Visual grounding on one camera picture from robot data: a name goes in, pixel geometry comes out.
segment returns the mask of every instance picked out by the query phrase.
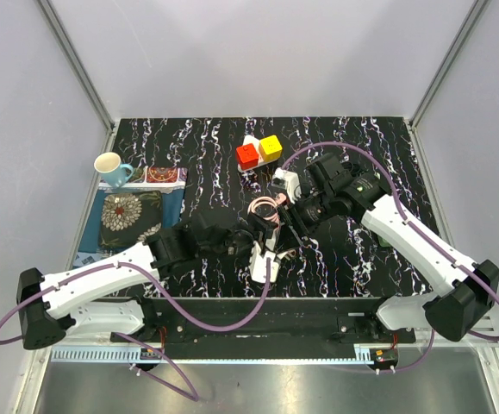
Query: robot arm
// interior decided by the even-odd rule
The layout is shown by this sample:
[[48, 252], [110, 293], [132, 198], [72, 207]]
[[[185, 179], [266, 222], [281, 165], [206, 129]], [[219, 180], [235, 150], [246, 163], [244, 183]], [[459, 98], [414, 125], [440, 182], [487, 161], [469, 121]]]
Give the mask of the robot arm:
[[[413, 297], [386, 299], [377, 318], [389, 330], [433, 327], [451, 341], [459, 341], [494, 305], [488, 293], [461, 267], [477, 275], [496, 292], [499, 269], [491, 261], [480, 265], [445, 243], [407, 209], [403, 220], [390, 195], [390, 188], [371, 172], [341, 163], [325, 154], [308, 167], [317, 191], [289, 194], [288, 172], [275, 174], [276, 184], [288, 191], [291, 206], [278, 213], [297, 240], [304, 240], [320, 223], [333, 216], [349, 216], [400, 252], [427, 279], [433, 292]], [[449, 261], [430, 242], [412, 229], [417, 227], [431, 241], [450, 253]]]
[[[42, 275], [32, 268], [20, 275], [17, 302], [21, 302], [48, 287], [55, 290], [35, 300], [19, 311], [22, 340], [25, 349], [53, 345], [66, 336], [95, 335], [122, 332], [132, 334], [141, 329], [154, 329], [155, 312], [136, 300], [128, 302], [93, 302], [112, 292], [147, 282], [145, 276], [119, 262], [132, 262], [159, 276], [184, 274], [192, 270], [202, 258], [248, 256], [259, 241], [272, 234], [269, 223], [258, 225], [252, 231], [237, 223], [229, 210], [204, 211], [171, 229], [162, 229], [148, 237], [146, 242], [79, 269]], [[260, 223], [258, 217], [250, 221]], [[63, 281], [86, 274], [66, 285]]]

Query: floral pattern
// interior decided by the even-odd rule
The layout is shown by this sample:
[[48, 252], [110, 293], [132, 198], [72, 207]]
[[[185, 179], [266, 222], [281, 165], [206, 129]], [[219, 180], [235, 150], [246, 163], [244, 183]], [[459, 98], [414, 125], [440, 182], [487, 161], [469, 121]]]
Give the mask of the floral pattern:
[[159, 223], [157, 226], [150, 227], [148, 230], [146, 230], [144, 233], [138, 236], [138, 242], [144, 242], [147, 237], [149, 237], [150, 235], [154, 235], [160, 230], [161, 230], [161, 223]]
[[177, 180], [177, 168], [158, 168], [156, 166], [152, 166], [147, 169], [148, 183], [176, 183]]
[[111, 231], [127, 229], [136, 223], [142, 203], [134, 194], [107, 196], [103, 202], [102, 223]]

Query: black marbled tabletop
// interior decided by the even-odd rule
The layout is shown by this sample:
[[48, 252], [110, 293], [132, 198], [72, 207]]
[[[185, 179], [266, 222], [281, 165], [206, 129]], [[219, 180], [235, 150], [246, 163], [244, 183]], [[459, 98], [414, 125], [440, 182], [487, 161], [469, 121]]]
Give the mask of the black marbled tabletop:
[[[245, 135], [276, 135], [284, 150], [279, 163], [239, 173], [234, 151]], [[320, 141], [343, 141], [363, 148], [394, 179], [401, 199], [429, 228], [438, 232], [406, 125], [398, 117], [123, 119], [114, 151], [133, 166], [186, 166], [188, 185], [183, 217], [226, 206], [246, 217], [256, 197], [275, 193], [271, 176], [297, 149]], [[324, 151], [371, 169], [358, 154], [317, 148], [290, 167], [304, 167]], [[379, 248], [371, 232], [351, 219], [333, 218], [313, 235], [312, 246], [284, 261], [270, 296], [348, 297], [411, 295], [428, 284], [400, 254]], [[163, 280], [173, 296], [243, 297], [259, 295], [262, 285], [249, 278], [249, 258], [204, 260], [184, 276]]]

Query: metal frame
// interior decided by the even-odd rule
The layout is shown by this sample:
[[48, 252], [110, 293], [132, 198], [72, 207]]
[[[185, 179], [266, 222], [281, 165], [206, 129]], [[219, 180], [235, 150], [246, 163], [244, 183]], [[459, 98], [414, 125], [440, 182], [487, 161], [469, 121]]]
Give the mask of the metal frame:
[[[415, 125], [411, 125], [409, 121], [406, 121], [407, 129], [410, 135], [410, 139], [414, 146], [415, 154], [418, 159], [418, 164], [421, 170], [421, 176], [426, 186], [427, 194], [431, 201], [431, 206], [433, 207], [433, 214], [437, 226], [439, 227], [440, 236], [445, 239], [452, 246], [456, 247], [453, 243], [453, 238], [448, 228], [445, 213], [442, 208], [442, 204], [439, 199], [439, 193], [434, 185], [433, 176], [427, 163], [427, 158], [423, 153], [423, 146], [421, 145], [420, 136]], [[491, 323], [493, 332], [491, 334], [499, 335], [496, 327]], [[416, 333], [416, 339], [421, 339], [421, 336]], [[481, 367], [483, 369], [484, 377], [487, 381], [490, 391], [490, 397], [496, 408], [496, 412], [499, 413], [499, 343], [498, 342], [486, 342], [483, 340], [478, 340], [476, 337], [466, 336], [461, 342], [464, 346], [469, 344], [469, 347], [475, 349], [477, 356], [481, 361]], [[434, 346], [450, 346], [450, 343], [438, 344], [435, 341]]]
[[464, 19], [464, 22], [462, 23], [462, 26], [459, 28], [456, 37], [452, 41], [452, 45], [450, 45], [445, 58], [442, 60], [439, 69], [437, 70], [433, 80], [431, 81], [431, 84], [429, 84], [425, 95], [421, 99], [417, 110], [410, 118], [410, 125], [412, 125], [413, 127], [416, 127], [420, 123], [423, 115], [429, 107], [429, 104], [431, 103], [431, 101], [433, 101], [433, 98], [439, 90], [442, 82], [445, 80], [448, 71], [450, 71], [452, 64], [458, 57], [472, 30], [475, 28], [477, 22], [479, 21], [479, 18], [486, 10], [486, 7], [489, 5], [489, 3], [490, 0], [476, 0], [475, 3], [471, 6], [470, 11], [468, 12], [467, 16]]
[[[115, 123], [113, 128], [110, 128], [102, 146], [102, 152], [107, 152], [113, 147], [113, 142], [117, 135], [119, 123]], [[84, 226], [88, 222], [88, 216], [94, 203], [94, 197], [98, 184], [100, 182], [99, 174], [94, 172], [90, 182], [90, 189], [84, 202], [83, 215], [78, 222], [77, 231], [75, 233], [74, 243], [71, 246], [69, 253], [69, 260], [67, 261], [66, 268], [71, 269], [73, 262], [77, 255], [78, 246], [83, 236]], [[13, 414], [33, 414], [36, 408], [36, 402], [42, 387], [42, 381], [46, 373], [47, 364], [50, 361], [52, 349], [50, 347], [38, 349], [36, 351], [28, 352], [27, 370], [23, 375], [23, 381], [19, 394], [17, 395], [16, 403], [13, 405]]]
[[108, 132], [110, 132], [115, 125], [115, 121], [113, 120], [113, 118], [111, 118], [111, 115], [103, 104], [102, 99], [98, 95], [94, 84], [92, 84], [92, 81], [88, 76], [88, 72], [86, 71], [83, 63], [78, 57], [77, 51], [75, 50], [71, 39], [67, 35], [65, 27], [59, 19], [51, 0], [34, 0], [34, 2], [39, 6], [44, 19], [48, 23], [49, 28], [52, 30], [56, 41], [64, 52], [65, 58], [69, 62], [69, 65], [75, 73], [75, 76], [77, 76], [78, 82], [83, 87], [86, 96], [90, 100], [90, 103], [92, 104], [98, 117], [102, 121], [103, 126]]

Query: blue mug handle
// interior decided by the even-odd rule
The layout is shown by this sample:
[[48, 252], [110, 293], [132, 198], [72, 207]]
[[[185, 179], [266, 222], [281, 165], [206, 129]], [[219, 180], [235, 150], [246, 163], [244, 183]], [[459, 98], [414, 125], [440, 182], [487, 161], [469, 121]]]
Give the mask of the blue mug handle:
[[130, 174], [127, 175], [127, 178], [125, 180], [125, 182], [128, 182], [130, 180], [130, 177], [132, 177], [132, 175], [134, 174], [134, 169], [132, 168], [132, 166], [130, 164], [120, 164], [119, 168], [125, 168], [125, 169], [130, 171]]

